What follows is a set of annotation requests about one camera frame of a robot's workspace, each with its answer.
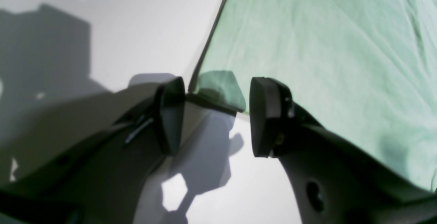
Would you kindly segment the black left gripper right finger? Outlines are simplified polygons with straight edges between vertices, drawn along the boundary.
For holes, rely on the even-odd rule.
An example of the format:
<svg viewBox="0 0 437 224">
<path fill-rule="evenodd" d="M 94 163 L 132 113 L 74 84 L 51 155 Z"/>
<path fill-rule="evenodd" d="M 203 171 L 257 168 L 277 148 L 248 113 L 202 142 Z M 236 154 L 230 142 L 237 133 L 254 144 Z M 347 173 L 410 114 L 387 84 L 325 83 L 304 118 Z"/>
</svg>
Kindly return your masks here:
<svg viewBox="0 0 437 224">
<path fill-rule="evenodd" d="M 253 77 L 249 100 L 253 154 L 280 161 L 303 224 L 436 223 L 436 194 L 324 128 L 285 84 Z"/>
</svg>

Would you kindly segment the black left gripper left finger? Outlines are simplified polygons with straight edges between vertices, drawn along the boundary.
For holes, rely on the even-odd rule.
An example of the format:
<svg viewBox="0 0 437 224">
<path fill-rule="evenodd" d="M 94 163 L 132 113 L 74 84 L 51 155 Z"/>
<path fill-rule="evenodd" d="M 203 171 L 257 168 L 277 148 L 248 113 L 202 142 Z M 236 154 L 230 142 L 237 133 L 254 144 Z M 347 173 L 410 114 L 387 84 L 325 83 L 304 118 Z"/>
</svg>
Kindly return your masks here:
<svg viewBox="0 0 437 224">
<path fill-rule="evenodd" d="M 157 85 L 107 128 L 1 189 L 1 217 L 24 224 L 131 224 L 148 176 L 181 143 L 185 84 Z"/>
</svg>

